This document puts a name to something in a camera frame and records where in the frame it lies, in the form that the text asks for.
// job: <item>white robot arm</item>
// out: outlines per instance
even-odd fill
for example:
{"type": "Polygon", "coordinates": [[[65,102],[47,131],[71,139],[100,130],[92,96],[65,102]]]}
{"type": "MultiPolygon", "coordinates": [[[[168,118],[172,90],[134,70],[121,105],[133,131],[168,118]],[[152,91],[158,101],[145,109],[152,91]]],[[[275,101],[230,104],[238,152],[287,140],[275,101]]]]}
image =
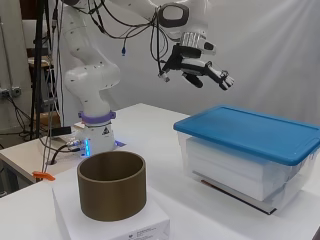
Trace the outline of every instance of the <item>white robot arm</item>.
{"type": "MultiPolygon", "coordinates": [[[[212,68],[211,62],[200,60],[202,54],[214,55],[216,48],[207,41],[209,2],[208,0],[184,0],[158,6],[151,0],[109,0],[110,2],[137,13],[148,21],[156,16],[153,24],[167,34],[176,45],[172,54],[161,68],[159,77],[168,82],[170,70],[181,70],[183,76],[194,86],[201,88],[198,76],[208,76],[223,90],[230,88],[234,80],[226,71],[212,68]]],[[[81,118],[86,127],[78,138],[84,144],[84,155],[90,156],[110,151],[115,147],[111,119],[115,113],[101,97],[101,91],[111,88],[120,81],[119,68],[92,46],[86,32],[81,13],[76,9],[92,9],[95,0],[63,0],[67,5],[67,19],[63,22],[63,34],[71,54],[82,61],[83,66],[69,70],[65,85],[83,104],[81,118]]]]}

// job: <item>white table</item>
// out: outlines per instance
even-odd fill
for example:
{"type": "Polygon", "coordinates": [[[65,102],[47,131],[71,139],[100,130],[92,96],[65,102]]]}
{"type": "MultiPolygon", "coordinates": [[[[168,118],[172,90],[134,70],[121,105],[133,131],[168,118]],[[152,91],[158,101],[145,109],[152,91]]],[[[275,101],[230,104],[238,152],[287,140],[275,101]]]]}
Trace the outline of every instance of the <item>white table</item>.
{"type": "MultiPolygon", "coordinates": [[[[312,239],[320,226],[320,162],[294,201],[267,216],[184,176],[172,126],[185,117],[139,104],[119,111],[113,125],[124,150],[145,158],[149,192],[172,220],[171,240],[312,239]]],[[[61,239],[50,183],[0,199],[0,213],[1,239],[61,239]]]]}

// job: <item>brown cylinder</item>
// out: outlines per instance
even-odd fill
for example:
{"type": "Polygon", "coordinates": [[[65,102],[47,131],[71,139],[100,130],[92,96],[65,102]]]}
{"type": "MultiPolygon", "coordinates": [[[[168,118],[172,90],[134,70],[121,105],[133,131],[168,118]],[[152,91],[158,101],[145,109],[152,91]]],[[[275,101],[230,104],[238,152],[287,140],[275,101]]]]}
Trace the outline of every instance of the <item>brown cylinder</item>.
{"type": "Polygon", "coordinates": [[[94,220],[119,221],[132,217],[147,201],[146,164],[130,152],[106,152],[78,166],[82,212],[94,220]]]}

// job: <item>white plastic container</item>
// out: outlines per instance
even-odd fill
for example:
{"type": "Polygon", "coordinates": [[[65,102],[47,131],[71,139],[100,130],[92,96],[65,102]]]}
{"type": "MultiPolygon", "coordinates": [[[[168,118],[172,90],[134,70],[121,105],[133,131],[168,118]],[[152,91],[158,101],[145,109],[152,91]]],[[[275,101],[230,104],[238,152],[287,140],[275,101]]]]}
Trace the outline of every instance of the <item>white plastic container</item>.
{"type": "Polygon", "coordinates": [[[303,187],[320,144],[316,126],[226,106],[175,129],[189,176],[268,214],[303,187]]]}

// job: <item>black cable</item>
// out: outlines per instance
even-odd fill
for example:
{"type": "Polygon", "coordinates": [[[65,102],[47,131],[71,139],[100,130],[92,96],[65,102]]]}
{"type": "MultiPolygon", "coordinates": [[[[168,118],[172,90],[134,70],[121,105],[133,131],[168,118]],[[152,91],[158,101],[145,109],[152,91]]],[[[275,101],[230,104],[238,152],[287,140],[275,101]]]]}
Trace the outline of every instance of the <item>black cable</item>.
{"type": "Polygon", "coordinates": [[[137,36],[138,34],[140,34],[140,33],[142,33],[143,31],[145,31],[145,30],[146,30],[148,27],[150,27],[151,24],[155,21],[155,18],[153,17],[152,20],[151,20],[149,23],[135,26],[135,28],[134,28],[133,30],[131,30],[131,33],[132,33],[133,31],[135,31],[137,28],[141,28],[141,27],[143,27],[143,26],[146,26],[146,28],[144,28],[142,31],[138,32],[137,34],[134,34],[134,35],[127,34],[126,37],[122,37],[122,36],[117,37],[117,36],[114,36],[114,35],[110,34],[110,33],[104,28],[104,26],[103,26],[103,21],[102,21],[102,18],[101,18],[101,16],[100,16],[99,11],[97,10],[96,4],[95,4],[95,8],[94,8],[96,11],[93,11],[93,10],[91,9],[91,7],[90,7],[90,1],[89,1],[89,0],[88,0],[88,7],[89,7],[90,17],[91,17],[93,23],[99,28],[99,30],[100,30],[101,33],[109,36],[109,37],[112,38],[112,39],[123,39],[123,40],[126,41],[126,39],[135,37],[135,36],[137,36]],[[96,13],[97,13],[97,15],[98,15],[98,21],[100,22],[100,24],[99,24],[98,21],[93,17],[92,12],[96,12],[96,13]]]}
{"type": "MultiPolygon", "coordinates": [[[[154,53],[153,53],[153,38],[154,38],[154,29],[155,29],[155,26],[153,25],[152,26],[152,31],[151,31],[151,40],[150,40],[150,53],[151,53],[151,56],[152,58],[157,61],[156,57],[154,56],[154,53]]],[[[167,35],[165,34],[165,32],[160,28],[160,32],[162,34],[162,37],[164,39],[164,45],[163,45],[163,48],[162,48],[162,51],[164,49],[164,47],[166,47],[166,51],[164,52],[164,54],[162,54],[160,56],[160,59],[163,58],[169,51],[169,42],[168,42],[168,38],[167,38],[167,35]]]]}
{"type": "Polygon", "coordinates": [[[162,72],[161,63],[160,63],[160,26],[159,26],[159,16],[157,14],[157,62],[159,74],[162,72]]]}
{"type": "Polygon", "coordinates": [[[124,26],[127,26],[127,27],[143,27],[143,26],[147,26],[150,24],[149,23],[144,23],[144,24],[128,24],[128,23],[125,23],[123,21],[120,21],[119,19],[117,19],[111,12],[110,10],[107,8],[107,6],[105,5],[104,3],[104,0],[101,0],[101,4],[102,6],[104,7],[104,9],[107,11],[107,13],[110,15],[110,17],[112,17],[116,22],[124,25],[124,26]]]}
{"type": "Polygon", "coordinates": [[[57,24],[58,26],[58,45],[57,45],[57,79],[60,77],[60,93],[61,93],[61,115],[62,115],[62,126],[64,127],[64,94],[63,94],[63,86],[62,86],[62,67],[61,67],[61,54],[60,54],[60,39],[61,39],[61,30],[62,30],[62,19],[63,19],[63,8],[60,13],[60,20],[57,24]]]}
{"type": "MultiPolygon", "coordinates": [[[[65,149],[65,148],[68,148],[68,146],[67,146],[67,145],[63,145],[63,146],[59,147],[59,148],[56,150],[56,152],[54,153],[54,155],[53,155],[53,157],[52,157],[52,160],[51,160],[51,162],[50,162],[50,165],[54,165],[55,160],[56,160],[56,158],[57,158],[57,156],[58,156],[59,153],[61,153],[61,152],[66,152],[66,151],[62,151],[62,150],[65,149]]],[[[76,148],[76,149],[73,149],[73,150],[68,151],[68,153],[79,152],[79,151],[80,151],[80,148],[76,148]]]]}
{"type": "Polygon", "coordinates": [[[60,151],[62,151],[62,150],[65,149],[65,148],[68,148],[68,146],[67,146],[67,145],[63,145],[63,146],[61,146],[61,147],[59,147],[59,148],[57,149],[57,151],[54,153],[54,155],[53,155],[53,157],[52,157],[52,160],[51,160],[51,162],[50,162],[50,165],[53,165],[53,164],[54,164],[54,162],[55,162],[55,160],[56,160],[56,157],[58,156],[58,154],[60,153],[60,151]]]}
{"type": "Polygon", "coordinates": [[[23,132],[19,132],[19,133],[0,133],[0,136],[13,136],[13,135],[19,135],[23,132]]]}
{"type": "Polygon", "coordinates": [[[49,40],[49,49],[50,51],[52,51],[51,49],[51,32],[50,32],[50,21],[49,21],[49,4],[48,4],[48,0],[44,1],[44,12],[45,12],[45,17],[46,17],[46,24],[47,24],[47,39],[44,43],[46,43],[49,40]]]}

